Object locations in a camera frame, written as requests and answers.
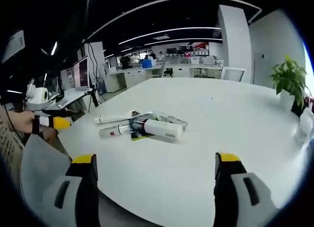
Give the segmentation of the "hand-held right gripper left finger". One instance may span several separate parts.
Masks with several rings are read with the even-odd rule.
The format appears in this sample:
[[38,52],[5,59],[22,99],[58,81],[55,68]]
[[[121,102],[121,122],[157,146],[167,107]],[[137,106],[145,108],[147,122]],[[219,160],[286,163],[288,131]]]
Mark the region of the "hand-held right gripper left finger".
[[49,227],[100,226],[96,154],[73,159],[44,191],[43,220]]

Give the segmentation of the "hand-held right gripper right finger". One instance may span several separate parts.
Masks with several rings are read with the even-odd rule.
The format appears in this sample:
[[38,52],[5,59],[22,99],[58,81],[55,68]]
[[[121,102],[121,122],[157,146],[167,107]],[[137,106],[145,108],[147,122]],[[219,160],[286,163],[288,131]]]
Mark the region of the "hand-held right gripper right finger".
[[264,227],[278,208],[271,190],[234,154],[215,154],[215,227]]

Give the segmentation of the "person's left hand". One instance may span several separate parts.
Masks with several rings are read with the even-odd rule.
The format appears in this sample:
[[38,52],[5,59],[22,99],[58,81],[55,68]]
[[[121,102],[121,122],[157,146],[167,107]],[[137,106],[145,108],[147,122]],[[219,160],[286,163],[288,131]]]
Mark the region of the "person's left hand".
[[21,113],[17,112],[8,112],[9,118],[9,128],[12,131],[18,131],[23,133],[31,133],[32,132],[32,123],[35,118],[34,112],[24,111]]

